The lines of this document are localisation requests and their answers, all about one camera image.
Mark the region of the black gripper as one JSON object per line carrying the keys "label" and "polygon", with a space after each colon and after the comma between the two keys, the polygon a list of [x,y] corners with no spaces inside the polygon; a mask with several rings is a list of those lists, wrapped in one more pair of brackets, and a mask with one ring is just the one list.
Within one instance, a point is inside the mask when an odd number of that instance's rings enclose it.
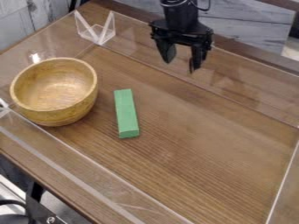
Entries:
{"label": "black gripper", "polygon": [[158,51],[163,61],[170,64],[177,56],[175,45],[191,46],[190,71],[202,68],[202,63],[208,59],[210,48],[208,46],[213,43],[214,30],[195,21],[190,27],[183,29],[171,29],[165,19],[153,21],[151,39],[157,43]]}

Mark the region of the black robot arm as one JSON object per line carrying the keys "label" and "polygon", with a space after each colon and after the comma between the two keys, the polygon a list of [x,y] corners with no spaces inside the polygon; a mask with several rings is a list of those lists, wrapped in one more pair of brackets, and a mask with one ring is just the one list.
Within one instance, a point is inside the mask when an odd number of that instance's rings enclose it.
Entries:
{"label": "black robot arm", "polygon": [[155,41],[163,61],[170,64],[177,56],[177,45],[191,48],[190,73],[202,68],[212,50],[214,30],[199,21],[198,0],[161,0],[163,19],[150,22],[151,39]]}

